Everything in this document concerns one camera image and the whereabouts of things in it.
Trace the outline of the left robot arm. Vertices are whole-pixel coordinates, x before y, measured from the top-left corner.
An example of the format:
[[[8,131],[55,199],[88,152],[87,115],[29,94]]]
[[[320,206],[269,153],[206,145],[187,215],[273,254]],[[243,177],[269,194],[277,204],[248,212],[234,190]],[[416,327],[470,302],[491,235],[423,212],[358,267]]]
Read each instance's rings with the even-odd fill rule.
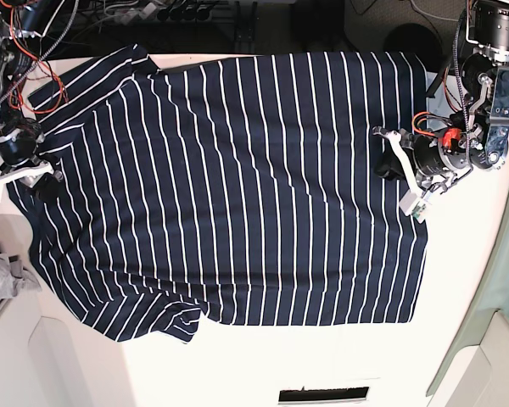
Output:
[[[506,161],[509,1],[467,2],[445,73],[454,74],[459,97],[450,116],[419,111],[410,131],[372,130],[387,147],[375,174],[406,181],[419,198],[448,191],[476,168],[494,170]]]

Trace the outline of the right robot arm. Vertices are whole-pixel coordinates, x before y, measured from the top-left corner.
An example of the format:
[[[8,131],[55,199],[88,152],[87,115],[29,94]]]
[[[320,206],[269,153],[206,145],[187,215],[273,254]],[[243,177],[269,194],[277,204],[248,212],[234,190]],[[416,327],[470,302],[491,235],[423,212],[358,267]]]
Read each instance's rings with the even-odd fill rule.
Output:
[[[45,136],[40,123],[25,116],[29,107],[22,91],[30,73],[40,69],[58,88],[58,95],[51,107],[33,108],[31,112],[49,114],[67,102],[65,86],[48,57],[68,34],[78,7],[79,3],[74,2],[62,32],[47,51],[38,53],[30,50],[28,39],[47,35],[64,2],[0,1],[0,201],[9,183],[20,181],[40,194],[48,184],[61,180],[53,161],[38,150]]]

